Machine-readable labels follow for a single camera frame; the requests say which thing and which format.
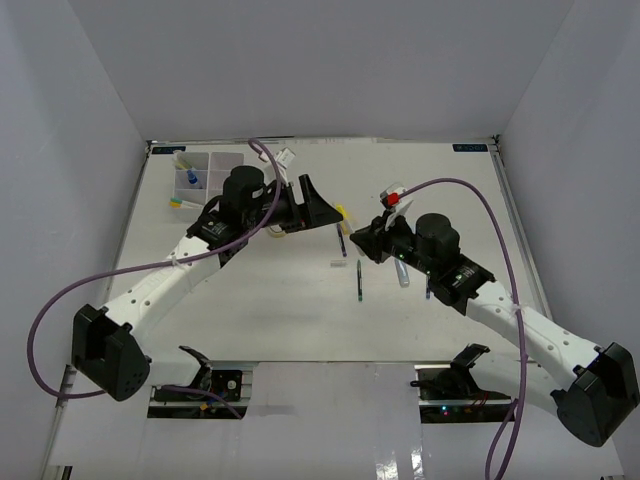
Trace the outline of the purple gel pen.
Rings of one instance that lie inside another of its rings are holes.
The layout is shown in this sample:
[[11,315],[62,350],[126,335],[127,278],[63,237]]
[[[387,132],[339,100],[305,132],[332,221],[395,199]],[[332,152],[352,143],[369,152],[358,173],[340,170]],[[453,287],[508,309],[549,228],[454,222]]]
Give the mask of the purple gel pen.
[[336,224],[336,231],[337,231],[337,235],[338,235],[339,246],[340,246],[342,257],[346,258],[348,256],[348,253],[347,253],[347,249],[346,249],[344,235],[343,235],[343,232],[342,232],[342,227],[339,224]]

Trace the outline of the green highlighter pen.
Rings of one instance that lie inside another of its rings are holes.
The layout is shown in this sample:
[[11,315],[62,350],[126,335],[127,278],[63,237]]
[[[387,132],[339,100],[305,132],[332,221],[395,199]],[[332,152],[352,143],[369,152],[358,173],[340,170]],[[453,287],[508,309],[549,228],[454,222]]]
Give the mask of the green highlighter pen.
[[357,299],[358,302],[363,301],[363,277],[362,277],[362,263],[358,259],[356,262],[356,280],[357,280]]

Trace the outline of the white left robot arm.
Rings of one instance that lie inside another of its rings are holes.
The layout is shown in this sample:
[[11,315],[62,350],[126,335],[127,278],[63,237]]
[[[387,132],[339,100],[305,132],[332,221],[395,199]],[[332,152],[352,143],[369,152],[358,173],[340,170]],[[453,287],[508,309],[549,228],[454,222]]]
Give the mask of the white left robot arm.
[[205,396],[212,378],[205,357],[191,348],[184,350],[185,358],[161,357],[150,347],[150,334],[183,297],[247,245],[248,232],[277,226],[290,234],[342,221],[308,175],[299,183],[301,203],[290,184],[267,182],[253,166],[233,168],[221,194],[208,201],[161,267],[104,306],[79,309],[73,319],[73,366],[116,401],[129,399],[143,385],[177,385],[188,398]]

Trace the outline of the thin yellow highlighter pen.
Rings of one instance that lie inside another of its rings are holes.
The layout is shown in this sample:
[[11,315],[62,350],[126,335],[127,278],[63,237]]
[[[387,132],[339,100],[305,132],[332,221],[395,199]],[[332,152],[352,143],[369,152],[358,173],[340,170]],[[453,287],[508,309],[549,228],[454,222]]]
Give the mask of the thin yellow highlighter pen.
[[185,160],[182,154],[183,154],[182,151],[176,151],[173,153],[172,161],[175,168],[179,170],[191,170],[193,166],[188,161]]

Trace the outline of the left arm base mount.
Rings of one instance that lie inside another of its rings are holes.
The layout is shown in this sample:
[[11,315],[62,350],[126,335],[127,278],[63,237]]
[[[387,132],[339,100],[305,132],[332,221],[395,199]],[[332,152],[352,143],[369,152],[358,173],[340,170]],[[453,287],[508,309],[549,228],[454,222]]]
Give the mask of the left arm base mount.
[[250,375],[235,365],[216,365],[203,353],[188,347],[179,349],[198,366],[188,385],[154,387],[150,418],[241,420],[250,398]]

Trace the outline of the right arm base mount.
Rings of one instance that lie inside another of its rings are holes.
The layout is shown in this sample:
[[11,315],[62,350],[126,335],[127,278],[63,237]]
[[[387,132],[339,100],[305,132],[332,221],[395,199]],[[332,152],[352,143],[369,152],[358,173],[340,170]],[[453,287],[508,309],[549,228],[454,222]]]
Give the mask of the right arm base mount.
[[417,390],[420,420],[427,424],[501,423],[512,399],[502,393],[483,390],[472,379],[477,361],[490,352],[470,344],[444,364],[416,365],[410,386]]

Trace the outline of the white marker orange cap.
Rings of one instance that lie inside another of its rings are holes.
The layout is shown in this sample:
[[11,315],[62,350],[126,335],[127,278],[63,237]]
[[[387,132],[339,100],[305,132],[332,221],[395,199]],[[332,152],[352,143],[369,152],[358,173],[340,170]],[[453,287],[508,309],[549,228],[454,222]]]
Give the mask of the white marker orange cap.
[[198,203],[194,203],[194,202],[190,202],[190,201],[185,201],[182,199],[178,199],[178,198],[172,198],[169,201],[169,205],[172,208],[175,209],[195,209],[195,210],[201,210],[203,208],[203,206],[201,204]]

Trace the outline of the blue cap spray bottle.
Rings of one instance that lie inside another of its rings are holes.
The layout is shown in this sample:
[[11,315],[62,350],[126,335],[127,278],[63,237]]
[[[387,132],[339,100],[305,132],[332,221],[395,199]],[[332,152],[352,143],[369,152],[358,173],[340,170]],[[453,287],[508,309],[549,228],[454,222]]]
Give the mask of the blue cap spray bottle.
[[197,177],[196,173],[193,170],[191,169],[187,170],[186,174],[187,174],[188,182],[193,188],[196,188],[196,189],[203,188],[199,178]]

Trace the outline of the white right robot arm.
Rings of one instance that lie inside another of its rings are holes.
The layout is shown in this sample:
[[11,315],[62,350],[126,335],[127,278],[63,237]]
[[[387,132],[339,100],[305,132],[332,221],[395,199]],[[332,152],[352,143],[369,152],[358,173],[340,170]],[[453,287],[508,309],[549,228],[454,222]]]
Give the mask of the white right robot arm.
[[526,401],[556,415],[583,443],[603,446],[638,407],[636,370],[626,348],[599,346],[519,306],[490,271],[462,254],[446,216],[425,214],[414,227],[403,216],[393,222],[377,217],[350,239],[377,264],[393,257],[425,274],[442,304],[523,346],[535,363],[526,373]]

